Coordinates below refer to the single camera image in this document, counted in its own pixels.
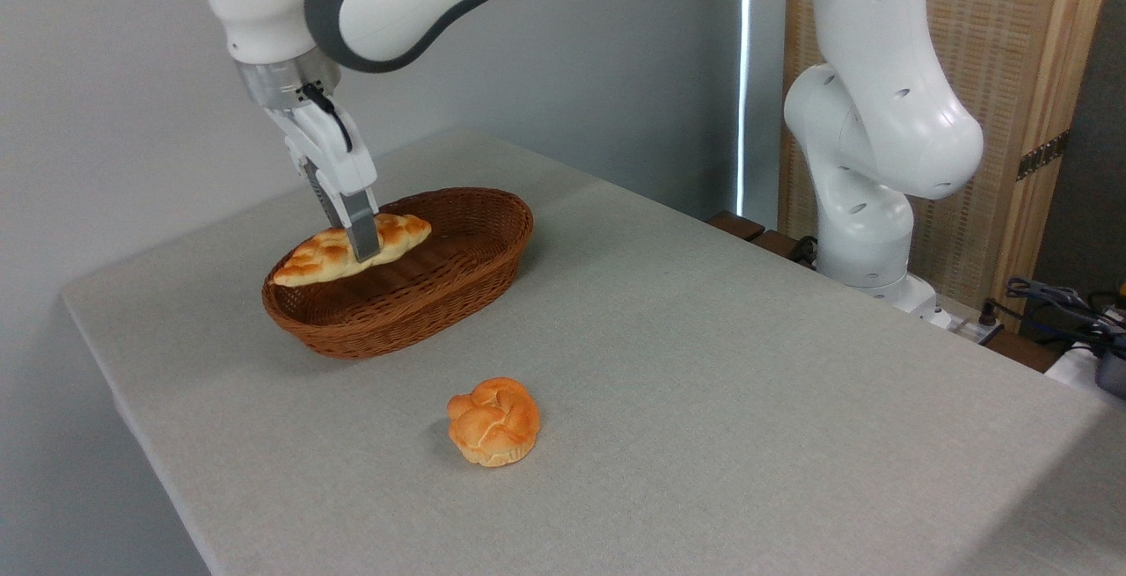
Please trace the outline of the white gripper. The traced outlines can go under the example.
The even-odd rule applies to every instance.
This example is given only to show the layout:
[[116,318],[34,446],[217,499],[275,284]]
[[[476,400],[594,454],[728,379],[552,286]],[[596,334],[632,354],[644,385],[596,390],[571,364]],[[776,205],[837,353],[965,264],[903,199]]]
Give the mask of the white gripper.
[[[366,262],[381,251],[378,207],[369,195],[377,168],[350,114],[333,94],[323,98],[325,107],[311,100],[289,110],[266,110],[266,115],[284,130],[292,162],[318,196],[330,227],[342,230],[345,224],[355,260]],[[341,219],[329,194],[340,195]]]

